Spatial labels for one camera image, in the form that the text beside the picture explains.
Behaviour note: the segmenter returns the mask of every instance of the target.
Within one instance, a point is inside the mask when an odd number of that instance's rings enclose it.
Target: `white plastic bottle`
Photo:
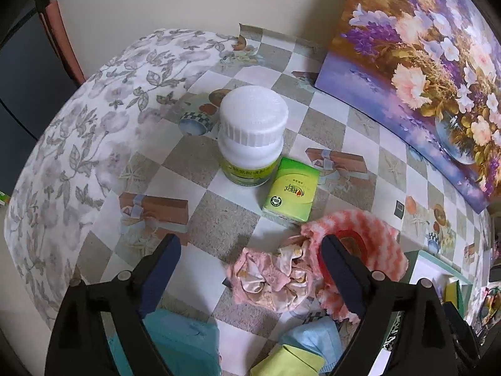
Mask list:
[[[271,89],[243,86],[221,102],[217,136],[221,167],[234,183],[256,186],[268,181],[284,146],[289,109]]]

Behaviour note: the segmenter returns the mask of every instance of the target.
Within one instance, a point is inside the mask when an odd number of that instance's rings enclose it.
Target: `yellow-green fabric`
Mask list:
[[[250,376],[318,376],[325,359],[290,345],[279,349],[250,370]]]

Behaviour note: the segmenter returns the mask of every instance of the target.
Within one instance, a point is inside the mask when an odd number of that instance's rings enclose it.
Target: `printed leaf pattern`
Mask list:
[[[190,43],[196,37],[211,42]],[[158,111],[186,92],[185,75],[197,73],[191,68],[218,63],[231,43],[204,31],[156,31],[106,62],[41,136],[9,203],[5,234],[28,294],[50,327],[82,243],[123,172],[125,164],[117,170],[116,160],[126,163],[133,154],[142,127],[151,126],[145,118],[156,121]],[[197,51],[210,57],[198,60]],[[180,60],[184,52],[194,59]]]

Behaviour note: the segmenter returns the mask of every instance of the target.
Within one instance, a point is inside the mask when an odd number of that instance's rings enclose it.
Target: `white bottle cap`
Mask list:
[[[261,86],[237,87],[221,102],[220,131],[250,147],[262,147],[284,134],[289,108],[281,96]]]

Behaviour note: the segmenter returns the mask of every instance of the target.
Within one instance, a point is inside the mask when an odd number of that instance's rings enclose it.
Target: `yellow cloth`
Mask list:
[[[451,302],[457,309],[457,281],[447,284],[445,287],[445,302]]]
[[[250,370],[250,376],[318,376],[325,359],[290,345],[279,349]]]

